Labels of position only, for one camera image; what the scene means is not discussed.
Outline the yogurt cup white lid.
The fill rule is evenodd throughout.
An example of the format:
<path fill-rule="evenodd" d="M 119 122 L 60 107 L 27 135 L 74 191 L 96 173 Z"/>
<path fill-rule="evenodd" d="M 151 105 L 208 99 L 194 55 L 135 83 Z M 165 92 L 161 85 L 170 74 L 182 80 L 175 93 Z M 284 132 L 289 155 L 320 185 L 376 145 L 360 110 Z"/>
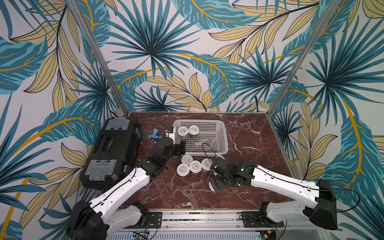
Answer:
<path fill-rule="evenodd" d="M 187 127 L 181 126 L 178 128 L 178 135 L 181 141 L 185 141 L 188 138 L 189 129 Z"/>

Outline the yogurt cup green label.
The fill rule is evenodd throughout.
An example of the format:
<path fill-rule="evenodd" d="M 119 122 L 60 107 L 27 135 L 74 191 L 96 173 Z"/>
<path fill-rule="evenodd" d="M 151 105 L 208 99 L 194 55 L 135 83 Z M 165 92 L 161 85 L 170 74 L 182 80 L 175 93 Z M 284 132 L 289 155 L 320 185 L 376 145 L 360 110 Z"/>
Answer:
<path fill-rule="evenodd" d="M 189 135 L 191 137 L 191 139 L 194 139 L 198 136 L 200 130 L 197 126 L 190 126 L 189 127 Z"/>

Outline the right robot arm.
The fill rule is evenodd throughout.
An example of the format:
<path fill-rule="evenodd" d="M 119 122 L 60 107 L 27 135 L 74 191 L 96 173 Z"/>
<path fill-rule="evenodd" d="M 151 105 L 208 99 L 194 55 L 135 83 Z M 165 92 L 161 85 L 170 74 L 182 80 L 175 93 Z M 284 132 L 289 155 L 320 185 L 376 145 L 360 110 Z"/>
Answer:
<path fill-rule="evenodd" d="M 291 199 L 290 202 L 265 202 L 258 218 L 271 223 L 309 221 L 322 229 L 338 228 L 335 190 L 326 180 L 309 182 L 284 176 L 260 165 L 241 161 L 237 165 L 220 157 L 210 158 L 210 188 L 217 193 L 228 187 L 242 186 L 266 189 Z"/>

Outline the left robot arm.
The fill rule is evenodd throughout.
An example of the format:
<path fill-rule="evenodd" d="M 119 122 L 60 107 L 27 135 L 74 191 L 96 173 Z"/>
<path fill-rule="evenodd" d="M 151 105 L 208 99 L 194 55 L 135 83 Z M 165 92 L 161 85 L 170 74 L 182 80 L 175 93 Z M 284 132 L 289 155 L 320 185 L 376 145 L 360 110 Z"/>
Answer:
<path fill-rule="evenodd" d="M 105 240 L 126 227 L 144 223 L 148 209 L 142 204 L 136 202 L 121 211 L 118 208 L 158 177 L 173 157 L 185 153 L 184 140 L 176 144 L 170 137 L 159 139 L 123 180 L 99 197 L 74 205 L 66 228 L 68 237 L 71 240 Z"/>

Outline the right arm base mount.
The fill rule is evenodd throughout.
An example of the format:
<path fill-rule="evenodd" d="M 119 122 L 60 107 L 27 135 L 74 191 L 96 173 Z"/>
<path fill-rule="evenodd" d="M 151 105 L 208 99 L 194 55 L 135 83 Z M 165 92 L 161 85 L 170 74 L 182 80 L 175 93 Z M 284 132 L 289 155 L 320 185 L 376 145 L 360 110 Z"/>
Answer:
<path fill-rule="evenodd" d="M 282 228 L 284 222 L 275 222 L 267 217 L 267 206 L 270 202 L 262 202 L 258 211 L 241 212 L 239 219 L 243 222 L 245 228 Z"/>

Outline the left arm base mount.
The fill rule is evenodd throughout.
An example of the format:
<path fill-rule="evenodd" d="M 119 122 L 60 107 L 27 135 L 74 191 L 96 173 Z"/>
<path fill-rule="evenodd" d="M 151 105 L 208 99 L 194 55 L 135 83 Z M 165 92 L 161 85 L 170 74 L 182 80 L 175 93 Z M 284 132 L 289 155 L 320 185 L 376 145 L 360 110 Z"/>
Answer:
<path fill-rule="evenodd" d="M 135 202 L 131 207 L 136 207 L 141 213 L 141 217 L 135 225 L 126 227 L 126 229 L 157 229 L 162 225 L 163 213 L 151 212 L 144 205 L 139 202 Z"/>

